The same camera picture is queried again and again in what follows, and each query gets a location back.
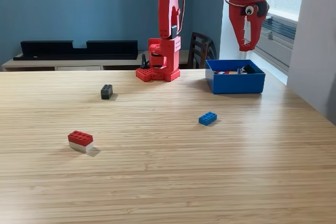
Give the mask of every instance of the robotic arm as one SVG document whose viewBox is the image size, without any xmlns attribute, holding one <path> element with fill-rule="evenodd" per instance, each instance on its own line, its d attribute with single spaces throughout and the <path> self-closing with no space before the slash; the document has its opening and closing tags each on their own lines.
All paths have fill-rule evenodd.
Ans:
<svg viewBox="0 0 336 224">
<path fill-rule="evenodd" d="M 172 81 L 180 76 L 179 51 L 184 18 L 179 0 L 159 0 L 160 39 L 149 39 L 149 68 L 140 68 L 136 75 L 143 81 Z M 259 39 L 263 21 L 269 10 L 266 0 L 225 0 L 229 4 L 229 18 L 241 51 L 254 50 Z M 245 43 L 245 19 L 251 24 L 251 41 Z"/>
<path fill-rule="evenodd" d="M 269 9 L 266 0 L 225 1 L 229 4 L 229 18 L 233 25 L 233 29 L 235 31 L 240 50 L 254 50 L 260 39 L 261 26 L 266 18 Z M 177 34 L 179 34 L 182 29 L 183 17 L 184 3 L 181 11 L 179 8 L 179 0 L 160 0 L 160 37 L 164 39 L 170 38 L 172 36 L 172 26 L 177 26 Z M 248 44 L 245 44 L 245 18 L 247 18 L 247 20 L 251 22 L 251 42 Z"/>
</svg>

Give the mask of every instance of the wooden chair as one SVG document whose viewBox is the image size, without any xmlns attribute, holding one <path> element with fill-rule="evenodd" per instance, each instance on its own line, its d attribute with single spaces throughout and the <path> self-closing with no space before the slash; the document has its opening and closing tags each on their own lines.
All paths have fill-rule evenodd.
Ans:
<svg viewBox="0 0 336 224">
<path fill-rule="evenodd" d="M 194 59 L 196 59 L 196 68 L 204 69 L 205 60 L 215 60 L 217 56 L 215 44 L 213 41 L 202 34 L 193 33 L 188 58 L 188 69 L 194 68 Z"/>
</svg>

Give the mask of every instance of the blue wall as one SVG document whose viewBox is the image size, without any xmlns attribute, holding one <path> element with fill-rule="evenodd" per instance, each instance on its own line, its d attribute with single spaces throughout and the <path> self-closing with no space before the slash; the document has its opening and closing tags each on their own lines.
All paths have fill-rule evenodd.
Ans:
<svg viewBox="0 0 336 224">
<path fill-rule="evenodd" d="M 219 50 L 221 8 L 218 0 L 186 0 L 182 49 L 198 31 Z M 158 0 L 0 0 L 0 64 L 20 53 L 22 40 L 74 40 L 76 47 L 87 40 L 138 40 L 146 50 L 147 40 L 159 36 L 157 11 Z"/>
<path fill-rule="evenodd" d="M 194 0 L 193 2 L 192 29 L 213 40 L 217 57 L 219 57 L 221 43 L 223 4 L 224 0 Z"/>
</svg>

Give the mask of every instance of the black lego brick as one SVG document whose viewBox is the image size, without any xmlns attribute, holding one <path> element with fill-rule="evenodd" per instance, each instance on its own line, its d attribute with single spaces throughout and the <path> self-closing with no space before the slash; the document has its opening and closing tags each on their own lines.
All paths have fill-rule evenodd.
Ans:
<svg viewBox="0 0 336 224">
<path fill-rule="evenodd" d="M 113 88 L 112 85 L 106 84 L 100 91 L 101 98 L 103 100 L 109 100 L 113 95 Z"/>
</svg>

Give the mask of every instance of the white lego brick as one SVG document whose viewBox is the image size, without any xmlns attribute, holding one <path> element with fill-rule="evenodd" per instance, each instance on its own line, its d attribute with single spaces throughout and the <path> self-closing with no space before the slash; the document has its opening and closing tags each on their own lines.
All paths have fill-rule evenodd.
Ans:
<svg viewBox="0 0 336 224">
<path fill-rule="evenodd" d="M 80 152 L 88 152 L 94 147 L 93 142 L 91 144 L 89 144 L 88 146 L 82 146 L 82 145 L 79 145 L 79 144 L 69 142 L 69 146 L 71 148 L 75 149 L 75 150 L 80 151 Z"/>
</svg>

